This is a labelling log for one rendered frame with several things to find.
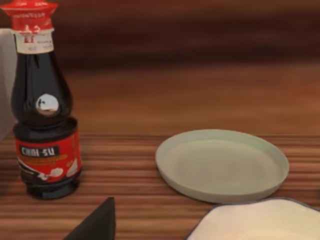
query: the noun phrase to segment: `white circle on bottle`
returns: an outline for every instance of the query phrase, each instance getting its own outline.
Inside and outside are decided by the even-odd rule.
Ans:
[[[51,116],[58,111],[59,102],[55,96],[45,93],[37,99],[35,108],[40,114]]]

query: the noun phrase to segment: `soy sauce bottle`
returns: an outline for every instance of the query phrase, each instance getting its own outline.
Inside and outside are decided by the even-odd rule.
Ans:
[[[44,0],[14,0],[1,8],[12,17],[17,66],[11,106],[20,176],[42,200],[70,195],[79,186],[82,161],[72,95],[54,53],[51,14]]]

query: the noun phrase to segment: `bottle neck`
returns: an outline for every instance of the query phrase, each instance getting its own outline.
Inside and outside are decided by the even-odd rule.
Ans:
[[[15,33],[16,51],[19,54],[45,54],[54,51],[52,31],[37,34]]]

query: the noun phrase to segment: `bottle label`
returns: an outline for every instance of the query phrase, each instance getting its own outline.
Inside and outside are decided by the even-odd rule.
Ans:
[[[52,33],[15,34],[16,51],[20,54],[44,54],[54,50]]]
[[[73,135],[55,142],[16,142],[21,178],[25,183],[56,183],[77,174],[82,168],[79,137]]]

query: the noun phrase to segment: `table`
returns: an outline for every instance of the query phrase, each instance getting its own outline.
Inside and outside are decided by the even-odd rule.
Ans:
[[[261,135],[280,147],[290,174],[273,197],[320,208],[320,135]],[[18,178],[14,142],[0,145],[2,240],[59,240],[107,197],[114,196],[116,240],[182,240],[213,206],[179,195],[160,178],[154,160],[167,136],[82,134],[82,185],[73,195],[35,200]]]

